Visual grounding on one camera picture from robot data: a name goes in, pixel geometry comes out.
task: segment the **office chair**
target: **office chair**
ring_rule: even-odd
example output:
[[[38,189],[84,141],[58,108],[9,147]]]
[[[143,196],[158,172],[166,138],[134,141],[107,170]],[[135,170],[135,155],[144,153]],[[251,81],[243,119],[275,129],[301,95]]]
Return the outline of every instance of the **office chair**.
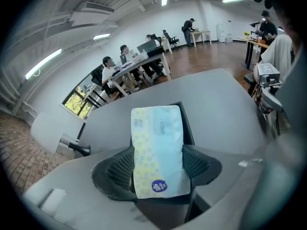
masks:
[[[108,97],[110,98],[111,95],[113,95],[115,92],[117,92],[117,88],[110,88],[107,84],[103,85],[102,84],[102,65],[100,65],[99,67],[97,67],[96,69],[94,69],[92,72],[91,72],[91,75],[92,75],[92,79],[91,81],[95,84],[97,84],[98,86],[101,87],[101,90],[105,91],[106,94],[108,95]]]
[[[163,31],[164,36],[168,39],[169,44],[174,45],[174,49],[178,50],[178,48],[176,47],[176,44],[179,42],[179,39],[175,39],[176,36],[171,38],[169,34],[166,32],[166,30],[162,30],[162,31]]]
[[[245,75],[244,80],[249,84],[248,94],[251,96],[252,93],[254,92],[256,85],[257,85],[256,81],[254,80],[253,72]]]
[[[153,39],[153,40],[157,40],[161,46],[162,44],[162,38],[161,37],[157,37],[155,34],[151,34],[150,35],[150,38]]]

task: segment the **wall-mounted air conditioner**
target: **wall-mounted air conditioner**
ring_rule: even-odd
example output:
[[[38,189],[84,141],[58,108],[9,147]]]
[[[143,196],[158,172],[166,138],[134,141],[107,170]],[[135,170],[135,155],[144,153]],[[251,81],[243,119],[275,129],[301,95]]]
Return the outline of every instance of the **wall-mounted air conditioner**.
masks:
[[[93,3],[83,2],[73,12],[70,21],[72,26],[84,24],[101,24],[114,12],[114,9],[107,6]]]
[[[114,9],[109,8],[107,6],[98,4],[98,3],[93,3],[93,2],[82,2],[76,11],[81,11],[81,12],[96,12],[96,13],[105,13],[105,14],[112,14],[114,13]]]

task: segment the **wooden floor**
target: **wooden floor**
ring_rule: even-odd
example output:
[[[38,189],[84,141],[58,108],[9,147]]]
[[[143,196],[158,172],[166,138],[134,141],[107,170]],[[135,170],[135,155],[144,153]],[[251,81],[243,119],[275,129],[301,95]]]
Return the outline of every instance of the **wooden floor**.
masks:
[[[242,42],[232,43],[197,43],[196,48],[183,46],[179,51],[173,50],[171,55],[166,53],[167,62],[171,68],[171,78],[176,79],[189,74],[224,68],[247,90],[248,84],[243,80],[250,73],[241,66],[245,61],[247,44]],[[252,63],[258,62],[259,53],[253,52]],[[166,77],[160,77],[155,84],[167,81]]]

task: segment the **desk lamp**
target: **desk lamp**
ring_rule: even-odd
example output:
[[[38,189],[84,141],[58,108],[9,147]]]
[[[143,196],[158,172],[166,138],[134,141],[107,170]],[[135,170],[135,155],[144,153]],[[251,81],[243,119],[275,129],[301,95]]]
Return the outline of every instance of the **desk lamp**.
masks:
[[[257,26],[257,30],[256,30],[256,32],[258,31],[258,24],[260,24],[260,21],[256,21],[256,22],[253,22],[253,23],[249,23],[252,27],[254,27],[255,28],[255,26]]]
[[[54,154],[59,143],[81,153],[84,157],[90,155],[91,146],[80,147],[63,138],[66,124],[56,120],[47,113],[39,113],[31,126],[32,137],[40,144],[45,152]]]

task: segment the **tree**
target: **tree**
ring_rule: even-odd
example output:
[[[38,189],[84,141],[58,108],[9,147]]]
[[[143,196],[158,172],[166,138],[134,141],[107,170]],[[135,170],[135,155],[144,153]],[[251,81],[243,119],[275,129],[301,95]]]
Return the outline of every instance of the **tree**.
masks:
[[[79,86],[77,86],[76,91],[80,95],[85,96],[85,93],[82,92],[82,89]],[[83,100],[76,93],[73,93],[72,96],[65,103],[65,106],[77,115],[78,115],[80,109],[83,107],[83,105],[84,105]],[[86,103],[85,106],[83,107],[82,111],[80,112],[79,117],[85,118],[86,115],[88,114],[88,112],[90,111],[91,107],[92,106],[89,103]]]

